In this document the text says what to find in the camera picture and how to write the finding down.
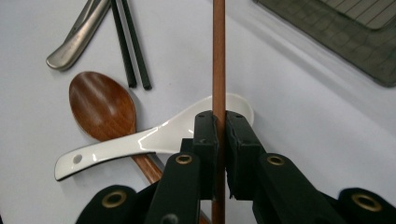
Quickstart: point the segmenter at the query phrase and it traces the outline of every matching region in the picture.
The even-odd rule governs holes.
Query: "wooden spoon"
[[[78,125],[99,141],[136,132],[134,102],[128,92],[110,77],[95,72],[78,74],[70,83],[69,101]],[[161,179],[162,171],[147,154],[131,158],[150,184]],[[203,212],[200,223],[209,223]]]

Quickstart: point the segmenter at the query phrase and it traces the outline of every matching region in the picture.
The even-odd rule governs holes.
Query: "ceramic spoon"
[[[244,98],[227,93],[226,105],[227,110],[243,115],[250,125],[253,123],[253,109]],[[182,138],[193,138],[195,116],[211,108],[212,97],[209,96],[154,128],[68,152],[57,160],[55,178],[62,180],[95,164],[116,158],[144,153],[175,154],[179,152]]]
[[[69,101],[81,129],[101,142],[136,132],[134,102],[121,85],[107,76],[78,74],[70,83]],[[161,170],[147,154],[132,159],[150,183],[161,178]]]

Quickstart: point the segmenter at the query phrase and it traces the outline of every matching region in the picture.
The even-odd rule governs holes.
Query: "white surface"
[[[129,1],[153,84],[130,90],[137,130],[211,94],[212,4]],[[92,196],[147,181],[130,159],[62,182],[64,153],[95,143],[74,122],[68,85],[93,70],[127,87],[112,12],[77,63],[47,67],[85,2],[0,1],[0,214],[6,224],[74,223]],[[296,163],[321,191],[374,191],[396,204],[396,89],[384,89],[252,1],[227,1],[227,91],[247,98],[267,151]],[[228,201],[227,223],[255,223],[248,202]]]

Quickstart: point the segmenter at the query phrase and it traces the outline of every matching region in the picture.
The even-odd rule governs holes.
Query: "spoon handle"
[[[140,154],[134,155],[131,158],[136,162],[137,166],[139,166],[150,184],[159,181],[161,176],[163,176],[163,172],[158,168],[154,161],[151,160],[149,155]]]
[[[207,97],[155,128],[70,151],[56,161],[55,179],[65,179],[98,163],[116,158],[153,152],[177,153],[182,138],[193,138],[195,115],[210,109],[211,104],[211,97]],[[250,125],[253,124],[254,112],[247,100],[229,93],[226,105],[228,110],[243,115]]]

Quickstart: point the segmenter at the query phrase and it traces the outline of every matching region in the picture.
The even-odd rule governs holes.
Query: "wooden stick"
[[[163,176],[163,172],[160,170],[160,168],[158,168],[154,161],[151,160],[149,155],[134,155],[131,158],[143,172],[150,184],[159,181],[161,179],[161,176]]]
[[[217,117],[219,160],[216,197],[212,202],[212,223],[225,223],[225,0],[213,1],[213,114]]]

